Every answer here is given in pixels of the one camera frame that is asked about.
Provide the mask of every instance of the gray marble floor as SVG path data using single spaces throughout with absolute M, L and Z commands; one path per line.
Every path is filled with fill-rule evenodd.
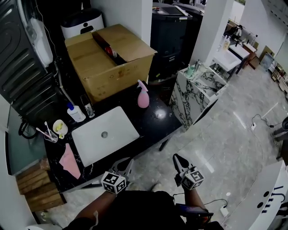
M 253 70 L 246 67 L 229 81 L 229 87 L 208 114 L 186 132 L 178 132 L 159 152 L 150 150 L 134 164 L 132 181 L 142 190 L 160 182 L 169 194 L 181 193 L 176 187 L 172 156 L 178 153 L 190 160 L 205 176 L 197 191 L 204 203 L 215 199 L 229 202 L 229 215 L 245 198 L 257 174 L 266 165 L 276 162 L 279 148 L 271 139 L 273 130 L 259 117 L 254 131 L 251 118 L 260 114 L 270 124 L 281 122 L 288 111 L 288 103 L 278 85 L 261 66 Z M 103 192 L 102 189 L 78 190 L 64 194 L 67 204 L 51 209 L 52 219 L 62 227 L 89 202 Z M 184 203 L 184 195 L 175 197 Z M 225 219 L 220 213 L 224 202 L 216 201 L 206 206 L 214 212 L 213 220 Z

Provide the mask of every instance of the pink cloth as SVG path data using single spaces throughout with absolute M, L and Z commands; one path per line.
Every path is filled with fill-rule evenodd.
M 59 163 L 63 166 L 64 170 L 67 170 L 72 174 L 72 176 L 74 176 L 76 179 L 79 179 L 81 173 L 79 171 L 72 149 L 68 143 L 66 143 L 66 150 Z

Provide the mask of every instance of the marble cabinet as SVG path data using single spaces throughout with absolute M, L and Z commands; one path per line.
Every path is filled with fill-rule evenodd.
M 169 104 L 188 129 L 212 108 L 228 84 L 211 68 L 200 66 L 192 76 L 187 76 L 186 70 L 178 72 Z

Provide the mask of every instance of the black marble countertop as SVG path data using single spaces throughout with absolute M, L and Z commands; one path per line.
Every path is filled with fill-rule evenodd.
M 133 85 L 118 92 L 94 105 L 95 117 L 121 106 L 130 122 L 134 125 L 140 137 L 117 150 L 109 156 L 95 162 L 92 165 L 83 166 L 80 156 L 75 147 L 71 131 L 84 125 L 90 120 L 85 119 L 82 123 L 67 124 L 69 133 L 64 140 L 59 139 L 57 143 L 45 141 L 45 148 L 49 160 L 52 180 L 55 182 L 59 192 L 65 192 L 80 186 L 109 170 L 113 163 L 124 157 L 135 157 L 146 149 L 166 140 L 170 134 L 181 127 L 180 121 L 175 117 L 169 107 L 152 91 L 148 91 L 150 104 L 148 108 L 142 109 L 137 105 L 137 98 L 141 88 Z M 65 151 L 65 143 L 69 143 L 78 164 L 81 176 L 79 179 L 73 177 L 68 171 L 63 170 L 59 163 Z

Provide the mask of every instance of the sink drain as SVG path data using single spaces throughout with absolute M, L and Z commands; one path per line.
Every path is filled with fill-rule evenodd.
M 101 133 L 101 137 L 102 137 L 102 138 L 108 137 L 108 132 L 106 132 L 106 131 L 102 132 L 102 133 Z

